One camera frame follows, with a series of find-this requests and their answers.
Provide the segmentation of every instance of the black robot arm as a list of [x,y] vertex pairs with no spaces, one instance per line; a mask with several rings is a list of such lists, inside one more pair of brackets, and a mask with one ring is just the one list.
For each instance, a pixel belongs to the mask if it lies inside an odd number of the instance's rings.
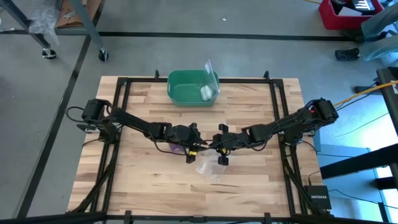
[[312,100],[295,113],[269,124],[256,124],[243,128],[241,133],[229,133],[225,124],[219,125],[221,134],[213,136],[213,142],[207,143],[201,139],[197,124],[189,126],[172,126],[170,123],[149,123],[133,116],[122,109],[112,107],[106,100],[89,100],[81,116],[86,124],[78,124],[82,130],[99,129],[99,139],[110,144],[117,141],[118,128],[115,123],[135,129],[146,138],[154,142],[167,142],[182,146],[187,156],[187,163],[195,161],[198,151],[214,149],[221,156],[218,163],[228,165],[227,155],[242,147],[248,147],[256,151],[263,150],[267,141],[277,133],[284,132],[286,144],[297,144],[303,133],[317,130],[322,126],[332,124],[338,118],[338,114],[332,103],[328,100]]

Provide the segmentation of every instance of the caster wheel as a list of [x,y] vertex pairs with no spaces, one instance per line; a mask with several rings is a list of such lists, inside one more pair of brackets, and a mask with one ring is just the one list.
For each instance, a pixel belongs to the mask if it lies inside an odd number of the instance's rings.
[[42,56],[43,56],[43,58],[51,60],[51,59],[54,59],[57,57],[57,53],[55,53],[55,51],[53,51],[53,50],[50,50],[50,55],[48,55],[47,52],[45,50],[43,50]]
[[102,62],[107,62],[108,61],[108,57],[109,57],[109,53],[107,50],[100,50],[99,54],[98,54],[98,58],[102,61]]

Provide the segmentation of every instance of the black metal frame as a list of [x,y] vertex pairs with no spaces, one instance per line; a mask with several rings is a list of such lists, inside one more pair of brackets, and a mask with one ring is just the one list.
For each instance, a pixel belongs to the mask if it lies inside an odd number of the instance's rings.
[[[123,102],[121,108],[125,111],[127,107],[127,102],[129,98],[129,92],[131,89],[131,83],[134,82],[167,82],[166,78],[159,78],[159,73],[156,71],[154,78],[118,78],[116,91],[114,94],[113,105],[118,105],[119,97],[121,96],[122,86],[125,85],[125,90],[123,94]],[[275,87],[279,88],[280,98],[282,101],[282,109],[284,116],[289,114],[287,107],[287,100],[285,96],[284,83],[282,79],[270,79],[268,71],[264,74],[263,79],[245,79],[245,78],[220,78],[220,83],[265,83],[270,84],[272,105],[274,108],[275,119],[279,119],[279,109],[277,104],[277,97]],[[302,180],[300,176],[299,162],[297,160],[296,148],[295,146],[290,147],[290,154],[292,155],[292,165],[293,169],[290,167],[287,160],[284,144],[284,135],[278,134],[279,148],[281,153],[282,167],[284,171],[284,179],[286,186],[287,201],[289,206],[290,217],[282,218],[271,218],[270,213],[264,213],[263,217],[205,217],[205,216],[168,216],[168,215],[132,215],[131,211],[126,211],[125,215],[107,215],[109,201],[111,197],[113,177],[116,167],[116,161],[119,152],[120,135],[122,133],[122,128],[119,131],[118,140],[114,144],[113,152],[111,155],[111,160],[106,166],[106,158],[109,151],[109,144],[104,143],[103,152],[100,159],[100,164],[98,167],[98,173],[96,178],[96,184],[89,192],[87,197],[82,201],[82,203],[74,210],[67,212],[62,215],[50,215],[42,217],[18,217],[16,219],[0,220],[0,224],[15,224],[15,223],[92,223],[97,221],[106,220],[124,220],[125,224],[130,224],[134,220],[147,220],[147,221],[188,221],[194,223],[203,222],[261,222],[266,224],[271,224],[272,222],[293,222],[293,223],[381,223],[381,222],[370,222],[364,220],[353,220],[345,218],[334,218],[331,215],[327,215],[323,212],[317,210],[316,206],[311,202],[310,197],[304,190],[302,186]],[[103,186],[105,180],[107,179],[106,190],[104,194],[104,201],[100,212],[97,212],[98,197],[100,188]],[[298,192],[300,200],[300,208],[302,214],[295,212],[295,205],[292,193],[292,186],[290,181],[292,181]],[[308,215],[308,208],[312,211],[312,215]]]

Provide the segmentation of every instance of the cardboard box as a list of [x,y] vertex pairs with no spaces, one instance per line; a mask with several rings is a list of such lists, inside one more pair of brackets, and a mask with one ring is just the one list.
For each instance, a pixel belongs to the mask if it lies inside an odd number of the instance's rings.
[[[97,12],[98,7],[101,4],[101,0],[82,0],[82,3],[86,3],[84,5],[85,9],[91,20],[93,20],[95,13]],[[58,17],[58,21],[55,25],[56,28],[59,27],[81,27],[83,24],[78,15],[76,15],[73,10],[72,5],[69,0],[63,0],[60,10],[60,16]]]

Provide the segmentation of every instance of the plastic wrap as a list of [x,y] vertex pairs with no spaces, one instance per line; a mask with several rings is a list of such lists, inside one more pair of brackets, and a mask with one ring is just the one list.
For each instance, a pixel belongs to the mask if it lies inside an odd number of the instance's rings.
[[60,42],[55,33],[55,24],[59,16],[62,0],[33,0],[29,26],[29,32],[51,36],[54,42]]
[[205,76],[200,89],[200,94],[203,101],[210,101],[220,94],[220,87],[218,86],[210,60],[206,62],[205,69]]
[[224,174],[226,166],[218,164],[218,157],[220,156],[215,150],[204,151],[201,157],[201,161],[196,168],[196,171],[204,175],[212,183],[218,184]]

